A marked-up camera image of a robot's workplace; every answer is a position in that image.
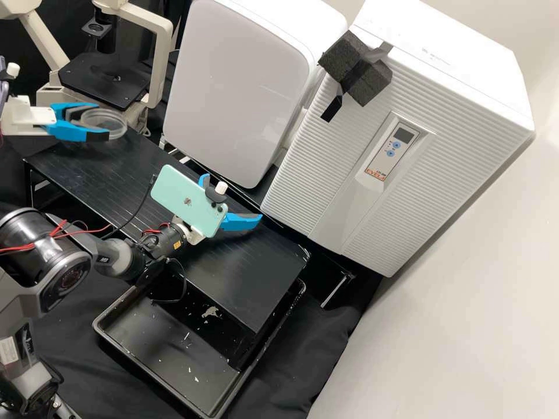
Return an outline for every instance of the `display screen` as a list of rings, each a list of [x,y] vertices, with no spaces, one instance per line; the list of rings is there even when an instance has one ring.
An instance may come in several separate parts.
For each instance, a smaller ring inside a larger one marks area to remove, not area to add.
[[[406,131],[404,128],[398,128],[394,133],[394,138],[408,144],[412,140],[413,135],[413,133]]]

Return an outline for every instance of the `black foam block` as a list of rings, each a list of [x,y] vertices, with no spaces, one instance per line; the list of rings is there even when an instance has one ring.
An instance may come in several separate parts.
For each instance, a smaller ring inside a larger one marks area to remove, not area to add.
[[[359,105],[365,106],[392,81],[392,70],[381,60],[364,57],[370,48],[347,31],[319,60],[321,65]]]
[[[319,59],[322,66],[337,82],[351,71],[361,60],[361,57],[369,52],[365,45],[351,31],[347,31],[332,45]]]

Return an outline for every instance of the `white knob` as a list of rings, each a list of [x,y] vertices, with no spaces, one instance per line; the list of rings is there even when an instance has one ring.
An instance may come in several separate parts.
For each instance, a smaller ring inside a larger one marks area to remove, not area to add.
[[[6,73],[12,76],[14,79],[19,75],[20,66],[15,63],[8,63],[6,68]]]
[[[225,182],[223,182],[222,180],[220,180],[217,183],[217,186],[215,187],[215,191],[219,194],[219,195],[225,195],[225,192],[227,191],[227,184]]]

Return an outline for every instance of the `control panel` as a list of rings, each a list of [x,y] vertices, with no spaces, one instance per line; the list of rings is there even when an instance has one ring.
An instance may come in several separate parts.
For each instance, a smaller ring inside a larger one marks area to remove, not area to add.
[[[365,173],[384,181],[406,151],[419,137],[419,131],[398,122],[378,153],[365,169]]]

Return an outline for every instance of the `white appliance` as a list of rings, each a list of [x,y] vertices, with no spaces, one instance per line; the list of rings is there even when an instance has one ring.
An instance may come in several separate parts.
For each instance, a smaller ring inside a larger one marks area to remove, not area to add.
[[[345,31],[321,0],[195,0],[164,123],[167,142],[243,187],[258,184]]]
[[[261,210],[392,276],[534,124],[514,54],[435,9],[367,0],[350,30],[394,46],[392,83],[365,107],[344,95],[327,123],[338,85],[326,76]]]

